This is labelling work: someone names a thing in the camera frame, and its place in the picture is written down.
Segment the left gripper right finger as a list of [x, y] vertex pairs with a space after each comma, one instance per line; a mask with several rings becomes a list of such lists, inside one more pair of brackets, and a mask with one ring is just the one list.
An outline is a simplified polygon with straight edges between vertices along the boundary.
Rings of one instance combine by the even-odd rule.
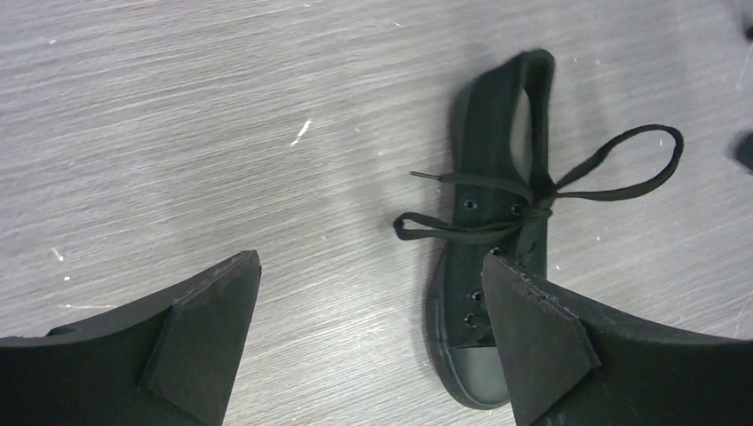
[[499, 256], [482, 285], [517, 424], [751, 424], [751, 341], [641, 319]]

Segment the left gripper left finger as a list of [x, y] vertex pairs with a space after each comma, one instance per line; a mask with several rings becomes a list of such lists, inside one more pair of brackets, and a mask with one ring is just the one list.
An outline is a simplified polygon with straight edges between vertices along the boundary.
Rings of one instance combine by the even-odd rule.
[[3, 338], [2, 424], [221, 424], [260, 277], [244, 250], [44, 336]]

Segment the black canvas shoe with laces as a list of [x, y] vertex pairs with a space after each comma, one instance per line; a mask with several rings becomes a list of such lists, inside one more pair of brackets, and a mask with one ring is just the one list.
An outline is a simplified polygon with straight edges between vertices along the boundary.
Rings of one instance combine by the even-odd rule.
[[438, 176], [452, 185], [452, 217], [406, 212], [393, 223], [403, 241], [446, 243], [428, 287], [426, 327], [436, 371], [460, 404], [490, 410], [505, 405], [508, 391], [482, 288], [487, 254], [537, 275], [547, 267], [547, 228], [554, 202], [568, 186], [595, 170], [622, 142], [659, 131], [674, 142], [669, 163], [647, 181], [582, 193], [589, 201], [625, 201], [646, 195], [675, 172], [682, 133], [645, 124], [611, 138], [564, 177], [549, 172], [549, 106], [555, 59], [544, 49], [521, 51], [475, 78], [459, 93], [451, 115], [453, 169]]

